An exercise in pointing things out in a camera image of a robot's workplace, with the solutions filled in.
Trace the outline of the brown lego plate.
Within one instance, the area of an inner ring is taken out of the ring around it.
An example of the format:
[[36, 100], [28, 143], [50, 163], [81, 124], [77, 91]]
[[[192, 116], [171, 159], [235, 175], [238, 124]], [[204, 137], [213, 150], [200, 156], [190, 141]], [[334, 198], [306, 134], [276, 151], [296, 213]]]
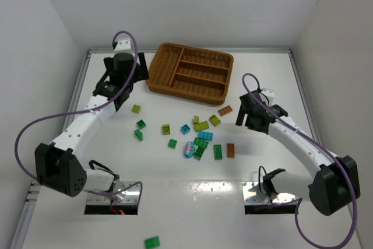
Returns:
[[233, 111], [233, 109], [231, 108], [231, 106], [225, 106], [225, 107], [221, 108], [221, 109], [218, 111], [218, 113], [219, 113], [219, 115], [222, 117], [222, 116], [224, 116], [224, 115], [229, 114], [229, 113], [232, 112], [232, 111]]
[[235, 158], [235, 145], [233, 143], [227, 144], [227, 158]]

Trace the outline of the lime angled lego brick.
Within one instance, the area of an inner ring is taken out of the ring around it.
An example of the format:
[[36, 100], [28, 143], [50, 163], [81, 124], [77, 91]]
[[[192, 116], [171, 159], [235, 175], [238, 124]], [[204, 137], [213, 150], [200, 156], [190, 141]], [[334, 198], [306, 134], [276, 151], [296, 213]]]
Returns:
[[221, 120], [216, 116], [212, 115], [209, 117], [209, 121], [216, 127], [221, 123]]

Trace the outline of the lime square lego brick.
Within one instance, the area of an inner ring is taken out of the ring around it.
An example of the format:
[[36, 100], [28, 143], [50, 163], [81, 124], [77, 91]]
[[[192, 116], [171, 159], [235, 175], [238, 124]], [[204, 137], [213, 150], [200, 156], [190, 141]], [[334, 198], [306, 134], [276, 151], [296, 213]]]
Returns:
[[134, 113], [139, 113], [140, 112], [140, 110], [141, 110], [141, 106], [139, 106], [139, 105], [134, 105], [133, 107], [132, 107], [132, 112], [134, 112]]

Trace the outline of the green tall lego brick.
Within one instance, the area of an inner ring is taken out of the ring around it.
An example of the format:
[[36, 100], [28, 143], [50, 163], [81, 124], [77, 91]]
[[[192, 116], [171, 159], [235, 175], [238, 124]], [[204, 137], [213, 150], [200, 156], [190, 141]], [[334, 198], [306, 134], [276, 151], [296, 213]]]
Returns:
[[214, 154], [214, 160], [222, 160], [223, 159], [223, 153], [221, 145], [213, 145], [213, 154]]

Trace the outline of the small lime sloped lego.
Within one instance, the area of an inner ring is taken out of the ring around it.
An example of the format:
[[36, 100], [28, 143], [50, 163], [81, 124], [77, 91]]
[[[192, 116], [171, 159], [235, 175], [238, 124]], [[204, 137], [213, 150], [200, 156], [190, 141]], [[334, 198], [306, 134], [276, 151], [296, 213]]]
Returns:
[[199, 123], [199, 117], [197, 115], [194, 116], [193, 123], [194, 124], [198, 124]]

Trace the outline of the green long lego brick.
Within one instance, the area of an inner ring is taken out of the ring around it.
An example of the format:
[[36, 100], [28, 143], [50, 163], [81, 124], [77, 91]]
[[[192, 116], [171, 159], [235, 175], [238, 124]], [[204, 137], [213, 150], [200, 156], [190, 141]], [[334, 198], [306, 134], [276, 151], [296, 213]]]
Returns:
[[206, 149], [209, 144], [208, 141], [202, 138], [195, 138], [193, 142], [196, 146], [201, 147], [202, 149]]

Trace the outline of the dark green square lego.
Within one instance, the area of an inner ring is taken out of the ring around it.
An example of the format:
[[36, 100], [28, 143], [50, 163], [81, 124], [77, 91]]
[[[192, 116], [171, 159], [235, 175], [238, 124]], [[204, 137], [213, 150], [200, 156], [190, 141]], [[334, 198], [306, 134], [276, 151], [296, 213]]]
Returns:
[[143, 129], [146, 127], [146, 123], [143, 121], [143, 120], [139, 120], [137, 123], [136, 123], [136, 126], [138, 129]]

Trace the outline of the brown wicker divided basket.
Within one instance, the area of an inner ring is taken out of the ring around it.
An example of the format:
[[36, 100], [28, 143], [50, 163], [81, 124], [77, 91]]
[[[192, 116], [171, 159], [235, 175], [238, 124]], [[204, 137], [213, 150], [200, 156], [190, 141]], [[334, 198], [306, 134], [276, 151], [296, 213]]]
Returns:
[[163, 43], [149, 66], [149, 89], [200, 103], [225, 102], [233, 71], [232, 55], [187, 45]]

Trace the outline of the dark green sloped lego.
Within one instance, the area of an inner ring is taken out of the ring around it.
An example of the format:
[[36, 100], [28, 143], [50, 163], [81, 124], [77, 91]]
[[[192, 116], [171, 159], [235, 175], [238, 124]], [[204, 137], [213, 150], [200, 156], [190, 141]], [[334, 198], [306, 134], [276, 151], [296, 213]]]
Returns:
[[135, 134], [135, 136], [136, 136], [140, 141], [143, 141], [143, 133], [141, 132], [141, 130], [136, 129], [136, 130], [134, 131], [134, 134]]

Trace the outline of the lime hollow square lego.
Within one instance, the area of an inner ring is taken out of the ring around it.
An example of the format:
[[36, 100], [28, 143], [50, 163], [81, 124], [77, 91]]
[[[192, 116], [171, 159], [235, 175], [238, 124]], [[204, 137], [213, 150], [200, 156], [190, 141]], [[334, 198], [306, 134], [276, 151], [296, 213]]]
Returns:
[[162, 125], [162, 133], [163, 135], [169, 135], [171, 133], [169, 124]]

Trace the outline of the green small square lego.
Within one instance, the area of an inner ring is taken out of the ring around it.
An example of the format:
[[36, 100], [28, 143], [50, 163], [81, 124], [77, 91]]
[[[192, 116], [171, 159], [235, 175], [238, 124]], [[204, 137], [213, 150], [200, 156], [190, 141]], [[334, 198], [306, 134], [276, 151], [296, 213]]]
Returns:
[[172, 148], [172, 149], [175, 149], [176, 148], [176, 146], [177, 146], [177, 140], [175, 140], [175, 139], [170, 139], [169, 140], [169, 142], [168, 142], [168, 147], [169, 148]]

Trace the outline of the lime long lego brick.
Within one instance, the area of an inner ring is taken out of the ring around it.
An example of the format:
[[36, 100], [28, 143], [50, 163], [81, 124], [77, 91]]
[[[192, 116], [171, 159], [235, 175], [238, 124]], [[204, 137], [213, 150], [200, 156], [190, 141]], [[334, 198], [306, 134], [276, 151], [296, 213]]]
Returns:
[[195, 132], [203, 131], [209, 129], [209, 123], [207, 121], [202, 121], [193, 125]]

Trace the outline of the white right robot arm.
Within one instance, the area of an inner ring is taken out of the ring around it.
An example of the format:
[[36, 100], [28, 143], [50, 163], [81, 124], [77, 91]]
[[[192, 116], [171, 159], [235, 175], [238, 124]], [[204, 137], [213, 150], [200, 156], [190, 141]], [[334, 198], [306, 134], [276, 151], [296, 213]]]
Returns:
[[277, 140], [308, 171], [302, 177], [287, 173], [283, 168], [267, 173], [260, 184], [265, 195], [293, 194], [309, 200], [325, 216], [360, 197], [357, 163], [352, 157], [323, 151], [295, 125], [287, 111], [277, 104], [266, 108], [257, 90], [240, 96], [240, 102], [236, 124]]

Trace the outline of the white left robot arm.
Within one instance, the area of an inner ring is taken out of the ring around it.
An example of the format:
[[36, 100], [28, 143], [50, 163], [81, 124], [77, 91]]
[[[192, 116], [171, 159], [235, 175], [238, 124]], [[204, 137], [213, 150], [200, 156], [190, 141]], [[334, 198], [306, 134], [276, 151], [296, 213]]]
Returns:
[[80, 160], [101, 126], [128, 100], [136, 82], [147, 80], [145, 56], [135, 53], [129, 38], [113, 44], [114, 55], [104, 59], [105, 73], [97, 82], [83, 113], [49, 144], [35, 149], [37, 182], [75, 197], [84, 192], [110, 195], [119, 176], [100, 167], [87, 169]]

